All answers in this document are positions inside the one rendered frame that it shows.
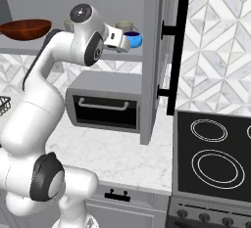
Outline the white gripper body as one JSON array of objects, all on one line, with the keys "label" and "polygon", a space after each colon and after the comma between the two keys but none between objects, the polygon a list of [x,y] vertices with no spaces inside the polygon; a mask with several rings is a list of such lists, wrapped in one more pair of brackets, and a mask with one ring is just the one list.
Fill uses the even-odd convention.
[{"label": "white gripper body", "polygon": [[129,50],[129,41],[121,29],[110,29],[104,41],[104,47],[108,50],[127,53]]}]

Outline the grey cabinet door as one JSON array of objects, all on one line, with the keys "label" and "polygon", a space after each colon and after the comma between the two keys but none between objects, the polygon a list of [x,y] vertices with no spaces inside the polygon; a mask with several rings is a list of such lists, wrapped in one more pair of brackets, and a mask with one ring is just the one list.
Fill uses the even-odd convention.
[{"label": "grey cabinet door", "polygon": [[178,0],[144,0],[143,62],[140,101],[140,144],[148,145],[156,119],[167,62],[172,58],[174,37],[161,37],[162,25],[176,25]]}]

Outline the blue cup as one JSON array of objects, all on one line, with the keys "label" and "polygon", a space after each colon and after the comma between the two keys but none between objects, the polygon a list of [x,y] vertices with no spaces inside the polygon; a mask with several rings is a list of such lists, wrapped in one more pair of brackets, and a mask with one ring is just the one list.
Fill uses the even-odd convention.
[{"label": "blue cup", "polygon": [[129,31],[125,33],[130,48],[138,48],[142,44],[142,35],[139,32]]}]

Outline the beige mug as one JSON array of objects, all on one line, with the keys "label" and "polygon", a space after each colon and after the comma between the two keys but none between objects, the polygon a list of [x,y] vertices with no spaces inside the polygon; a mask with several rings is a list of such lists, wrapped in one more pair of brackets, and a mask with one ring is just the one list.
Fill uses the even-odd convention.
[{"label": "beige mug", "polygon": [[74,25],[71,20],[65,20],[64,21],[64,27],[67,32],[73,32],[74,31]]},{"label": "beige mug", "polygon": [[137,31],[137,27],[133,24],[133,22],[129,21],[116,22],[116,28],[121,29],[123,32]]}]

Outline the grey toaster oven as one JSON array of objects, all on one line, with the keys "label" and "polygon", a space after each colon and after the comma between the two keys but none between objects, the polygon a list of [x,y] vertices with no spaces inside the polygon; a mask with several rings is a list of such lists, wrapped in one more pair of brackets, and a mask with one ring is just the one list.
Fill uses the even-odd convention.
[{"label": "grey toaster oven", "polygon": [[[129,106],[122,112],[82,108],[80,98],[86,104]],[[138,133],[140,98],[140,74],[85,70],[67,89],[66,109],[74,126]]]}]

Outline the brown wooden bowl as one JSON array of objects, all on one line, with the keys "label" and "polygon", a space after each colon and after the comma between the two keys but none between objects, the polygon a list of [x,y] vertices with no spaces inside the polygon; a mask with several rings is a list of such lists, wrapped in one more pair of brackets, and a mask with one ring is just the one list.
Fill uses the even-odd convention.
[{"label": "brown wooden bowl", "polygon": [[51,28],[48,20],[19,20],[0,25],[0,32],[13,40],[29,41],[44,36]]}]

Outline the black and grey stove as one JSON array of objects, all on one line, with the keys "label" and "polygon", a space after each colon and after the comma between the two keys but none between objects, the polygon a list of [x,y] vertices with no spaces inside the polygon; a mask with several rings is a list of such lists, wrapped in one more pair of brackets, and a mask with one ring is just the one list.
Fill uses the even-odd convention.
[{"label": "black and grey stove", "polygon": [[[185,209],[186,218],[177,211]],[[200,213],[210,215],[203,223]],[[224,217],[233,219],[225,227]],[[166,228],[246,228],[251,221],[251,117],[177,111]]]}]

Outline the grey drawer front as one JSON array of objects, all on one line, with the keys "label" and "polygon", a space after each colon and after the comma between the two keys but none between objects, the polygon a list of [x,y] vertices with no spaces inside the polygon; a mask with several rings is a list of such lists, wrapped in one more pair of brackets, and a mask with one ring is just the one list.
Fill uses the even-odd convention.
[{"label": "grey drawer front", "polygon": [[[106,199],[104,194],[111,189],[119,195],[127,191],[130,202]],[[165,228],[169,198],[152,190],[100,184],[86,203],[100,228]]]}]

